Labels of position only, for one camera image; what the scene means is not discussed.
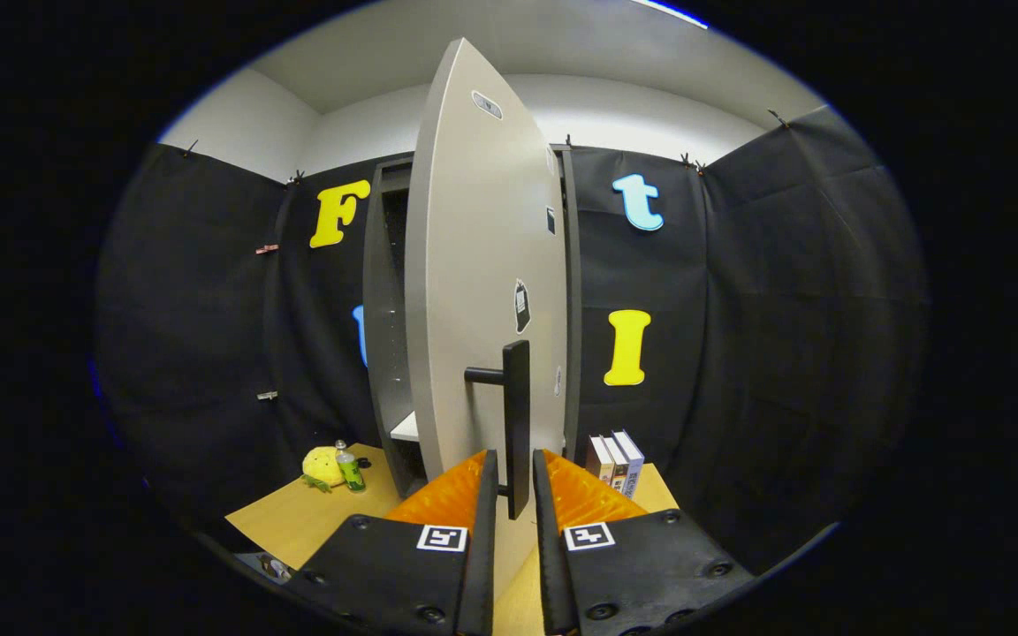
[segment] light fixture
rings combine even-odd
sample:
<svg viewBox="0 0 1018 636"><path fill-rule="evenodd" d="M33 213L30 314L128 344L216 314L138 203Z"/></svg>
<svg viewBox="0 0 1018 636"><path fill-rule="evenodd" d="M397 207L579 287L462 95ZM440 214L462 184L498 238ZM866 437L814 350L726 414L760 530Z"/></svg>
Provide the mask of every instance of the light fixture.
<svg viewBox="0 0 1018 636"><path fill-rule="evenodd" d="M631 3L642 4L645 5L645 7L651 7L652 9L659 9L659 11L668 13L668 15L678 17L679 20L686 20L688 23L699 25L701 28L704 28L706 31L710 30L708 25L699 23L698 20L693 19L693 17L687 16L686 13L683 13L675 9L671 9L670 7L667 7L665 4L652 3L651 0L631 0Z"/></svg>

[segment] door handle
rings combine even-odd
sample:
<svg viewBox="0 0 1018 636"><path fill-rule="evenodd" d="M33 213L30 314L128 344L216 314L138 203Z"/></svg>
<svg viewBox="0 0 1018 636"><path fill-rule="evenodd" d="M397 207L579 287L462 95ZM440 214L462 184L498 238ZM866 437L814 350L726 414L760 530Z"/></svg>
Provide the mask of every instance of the door handle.
<svg viewBox="0 0 1018 636"><path fill-rule="evenodd" d="M498 495L509 500L509 519L516 519L528 504L529 388L528 341L501 349L501 369L465 367L465 382L498 385L505 392L506 480Z"/></svg>

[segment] blue letter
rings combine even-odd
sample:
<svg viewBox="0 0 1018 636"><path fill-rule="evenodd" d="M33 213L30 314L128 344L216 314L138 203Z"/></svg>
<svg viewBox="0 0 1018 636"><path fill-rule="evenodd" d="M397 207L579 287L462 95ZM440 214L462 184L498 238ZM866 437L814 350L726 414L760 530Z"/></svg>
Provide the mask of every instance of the blue letter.
<svg viewBox="0 0 1018 636"><path fill-rule="evenodd" d="M351 316L359 323L359 357L363 358L364 366L367 366L367 347L364 346L364 306L356 305L355 309L351 310Z"/></svg>
<svg viewBox="0 0 1018 636"><path fill-rule="evenodd" d="M662 228L662 215L651 212L651 205L646 201L647 197L659 197L659 188L646 185L641 174L627 174L626 177L615 180L611 186L623 193L623 209L626 210L626 220L631 225L646 232Z"/></svg>

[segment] black curtain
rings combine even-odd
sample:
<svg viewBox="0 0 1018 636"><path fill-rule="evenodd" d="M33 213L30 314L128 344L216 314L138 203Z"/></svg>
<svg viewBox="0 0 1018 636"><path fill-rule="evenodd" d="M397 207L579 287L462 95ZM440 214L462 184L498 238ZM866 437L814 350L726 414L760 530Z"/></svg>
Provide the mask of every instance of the black curtain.
<svg viewBox="0 0 1018 636"><path fill-rule="evenodd" d="M576 459L586 439L626 429L643 454L666 470L673 460L701 357L706 301L704 205L692 170L680 162L605 149L573 149L578 207L582 339ZM626 218L620 177L639 174L658 189L651 212L662 228L643 231ZM615 330L612 311L651 314L642 332L634 386L609 386Z"/></svg>
<svg viewBox="0 0 1018 636"><path fill-rule="evenodd" d="M929 297L900 192L832 109L703 172L706 346L666 476L759 574L840 520L888 459Z"/></svg>
<svg viewBox="0 0 1018 636"><path fill-rule="evenodd" d="M292 185L271 285L271 361L278 411L300 458L336 439L379 447L372 388L352 310L363 304L364 225L369 197L351 197L355 213L340 223L338 243L310 246L319 224L319 193L357 181L372 183L391 156L340 166Z"/></svg>
<svg viewBox="0 0 1018 636"><path fill-rule="evenodd" d="M231 545L223 515L299 474L258 399L276 386L254 252L283 197L267 177L155 144L98 262L97 373L121 438L165 504Z"/></svg>

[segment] stack of books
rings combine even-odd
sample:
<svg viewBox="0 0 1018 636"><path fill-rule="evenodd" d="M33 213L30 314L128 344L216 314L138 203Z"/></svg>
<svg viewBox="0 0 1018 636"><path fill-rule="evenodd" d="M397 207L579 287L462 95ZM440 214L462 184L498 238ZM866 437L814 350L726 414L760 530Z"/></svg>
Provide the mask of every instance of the stack of books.
<svg viewBox="0 0 1018 636"><path fill-rule="evenodd" d="M638 487L639 473L642 472L642 452L635 446L626 430L612 431L611 436L590 436L583 467L598 475L603 482L611 484L615 490L627 499L634 497Z"/></svg>

